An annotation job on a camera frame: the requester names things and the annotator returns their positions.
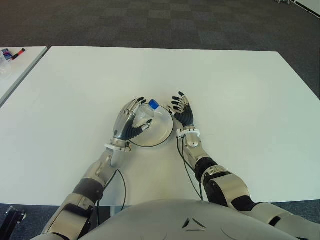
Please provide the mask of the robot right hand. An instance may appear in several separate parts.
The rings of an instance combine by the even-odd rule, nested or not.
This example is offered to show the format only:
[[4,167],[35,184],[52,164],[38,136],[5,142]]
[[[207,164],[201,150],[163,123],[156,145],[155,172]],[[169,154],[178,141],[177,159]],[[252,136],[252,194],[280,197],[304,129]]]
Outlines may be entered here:
[[171,106],[168,105],[166,109],[183,128],[194,127],[194,115],[190,102],[183,92],[179,91],[178,95],[172,97]]

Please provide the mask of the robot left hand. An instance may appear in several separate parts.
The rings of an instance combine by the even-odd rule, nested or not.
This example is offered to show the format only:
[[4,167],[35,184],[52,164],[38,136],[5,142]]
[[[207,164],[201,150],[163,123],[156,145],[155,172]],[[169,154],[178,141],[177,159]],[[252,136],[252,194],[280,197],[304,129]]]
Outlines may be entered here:
[[152,119],[147,120],[146,123],[138,127],[134,127],[133,125],[138,109],[146,101],[144,97],[133,99],[120,110],[113,126],[113,136],[111,140],[113,145],[125,148],[129,140],[139,136],[151,126]]

